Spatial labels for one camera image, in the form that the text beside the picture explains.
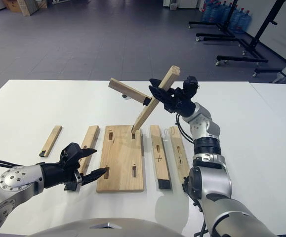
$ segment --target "wooden board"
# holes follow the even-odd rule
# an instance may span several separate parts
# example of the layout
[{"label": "wooden board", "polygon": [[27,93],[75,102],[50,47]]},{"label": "wooden board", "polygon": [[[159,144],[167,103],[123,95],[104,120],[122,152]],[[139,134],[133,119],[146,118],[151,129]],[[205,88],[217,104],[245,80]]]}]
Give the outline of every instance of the wooden board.
[{"label": "wooden board", "polygon": [[171,189],[170,175],[167,165],[166,154],[164,152],[161,130],[157,125],[151,125],[150,130],[151,130],[151,138],[153,145],[156,176],[158,179],[158,188]]},{"label": "wooden board", "polygon": [[31,16],[39,7],[35,0],[17,0],[24,16]]},{"label": "wooden board", "polygon": [[131,125],[106,126],[100,167],[109,170],[99,178],[97,192],[143,191],[140,131]]},{"label": "wooden board", "polygon": [[145,95],[144,93],[138,91],[138,90],[135,90],[134,88],[128,86],[128,85],[125,85],[124,83],[114,79],[114,78],[111,78],[110,80],[110,83],[109,83],[109,87],[124,94],[124,95],[127,95],[129,97],[131,97],[132,99],[144,104],[144,101],[146,100],[151,100],[151,98],[147,95]]},{"label": "wooden board", "polygon": [[177,126],[169,128],[169,134],[174,154],[174,159],[176,161],[179,181],[183,184],[183,177],[187,177],[189,175],[190,167],[188,164],[186,151],[184,149],[180,131]]},{"label": "wooden board", "polygon": [[[174,81],[178,78],[180,75],[180,68],[177,66],[171,66],[165,77],[163,78],[162,82],[158,86],[159,88],[162,88],[164,90],[168,90],[171,85],[174,83]],[[151,102],[146,106],[143,111],[140,113],[140,115],[137,117],[135,124],[133,125],[132,133],[134,134],[136,130],[138,130],[142,124],[146,121],[148,116],[152,113],[156,105],[158,104],[159,100],[155,99],[152,96]]]},{"label": "wooden board", "polygon": [[50,133],[47,141],[45,142],[45,145],[43,146],[39,154],[40,157],[48,157],[61,130],[62,126],[59,125],[53,128],[52,132]]},{"label": "wooden board", "polygon": [[[99,132],[100,132],[99,126],[97,125],[90,126],[83,139],[81,149],[94,148],[95,143],[97,142],[97,139],[98,139]],[[79,160],[80,167],[78,169],[78,172],[80,174],[84,174],[84,175],[86,174],[87,166],[89,165],[90,160],[91,160],[91,156],[84,157]]]}]

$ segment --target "black metal stand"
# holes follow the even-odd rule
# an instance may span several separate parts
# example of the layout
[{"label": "black metal stand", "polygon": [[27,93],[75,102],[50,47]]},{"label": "black metal stand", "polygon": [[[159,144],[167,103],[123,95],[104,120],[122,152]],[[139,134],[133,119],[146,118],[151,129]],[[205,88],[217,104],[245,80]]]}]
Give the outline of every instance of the black metal stand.
[{"label": "black metal stand", "polygon": [[[267,28],[268,24],[271,22],[272,24],[277,25],[277,23],[274,22],[274,19],[285,1],[286,0],[276,0],[274,6],[272,7],[265,21],[261,25],[256,36],[251,40],[249,44],[244,39],[238,39],[238,38],[204,37],[203,38],[204,41],[237,41],[239,43],[239,46],[243,46],[245,48],[245,50],[242,53],[243,57],[218,55],[216,57],[217,61],[215,65],[218,66],[221,60],[225,60],[225,62],[229,60],[230,61],[256,62],[256,63],[268,62],[268,59],[263,57],[255,48],[256,48],[256,45],[259,43],[259,39],[261,35],[263,34],[263,32],[265,31],[265,29]],[[247,52],[249,52],[252,55],[252,57],[246,57],[245,55]]]},{"label": "black metal stand", "polygon": [[219,38],[234,38],[235,36],[227,29],[228,25],[230,23],[231,16],[234,12],[234,9],[236,7],[238,0],[234,0],[231,10],[227,15],[227,19],[224,22],[224,24],[220,23],[210,23],[210,22],[201,22],[201,21],[189,21],[189,29],[191,28],[191,25],[211,25],[211,26],[217,26],[218,29],[223,32],[224,34],[207,34],[207,33],[196,33],[196,41],[199,41],[199,37],[219,37]]}]

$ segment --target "black rubber tip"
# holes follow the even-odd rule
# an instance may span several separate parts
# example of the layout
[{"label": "black rubber tip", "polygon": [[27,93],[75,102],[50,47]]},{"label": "black rubber tip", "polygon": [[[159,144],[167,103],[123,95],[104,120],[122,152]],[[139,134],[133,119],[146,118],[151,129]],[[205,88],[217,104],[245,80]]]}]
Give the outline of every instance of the black rubber tip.
[{"label": "black rubber tip", "polygon": [[44,157],[46,151],[41,151],[41,153],[39,154],[40,157]]},{"label": "black rubber tip", "polygon": [[65,185],[64,191],[76,191],[77,190],[77,183],[76,182],[69,182]]},{"label": "black rubber tip", "polygon": [[158,180],[158,188],[159,189],[171,189],[170,180],[159,179]]}]

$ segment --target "silver robot arm segment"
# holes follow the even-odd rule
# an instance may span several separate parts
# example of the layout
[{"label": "silver robot arm segment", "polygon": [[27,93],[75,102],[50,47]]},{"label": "silver robot arm segment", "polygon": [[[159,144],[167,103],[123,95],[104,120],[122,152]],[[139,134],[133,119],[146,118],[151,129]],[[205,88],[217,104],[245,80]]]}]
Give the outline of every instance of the silver robot arm segment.
[{"label": "silver robot arm segment", "polygon": [[17,166],[0,176],[0,227],[20,204],[44,189],[40,165]]},{"label": "silver robot arm segment", "polygon": [[97,180],[106,171],[100,168],[88,175],[79,174],[79,159],[96,152],[95,149],[81,149],[77,143],[70,143],[60,155],[57,163],[39,163],[32,166],[16,166],[0,176],[0,227],[8,215],[31,197],[58,184],[66,184],[65,190],[76,190],[77,186]]},{"label": "silver robot arm segment", "polygon": [[163,102],[165,110],[176,112],[190,125],[194,143],[193,167],[183,184],[184,191],[204,214],[207,229],[213,237],[274,237],[239,201],[231,199],[232,185],[225,158],[220,148],[220,128],[209,111],[191,98],[198,82],[188,77],[183,89],[158,88],[159,82],[150,80],[153,96]]}]

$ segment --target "cardboard box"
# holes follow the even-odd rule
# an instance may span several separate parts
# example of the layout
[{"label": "cardboard box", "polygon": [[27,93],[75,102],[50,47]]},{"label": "cardboard box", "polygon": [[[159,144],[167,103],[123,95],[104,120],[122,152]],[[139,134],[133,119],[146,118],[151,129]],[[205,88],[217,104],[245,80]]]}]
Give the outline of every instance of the cardboard box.
[{"label": "cardboard box", "polygon": [[36,0],[39,8],[47,8],[47,0]]},{"label": "cardboard box", "polygon": [[12,12],[22,12],[17,0],[3,0],[3,3]]}]

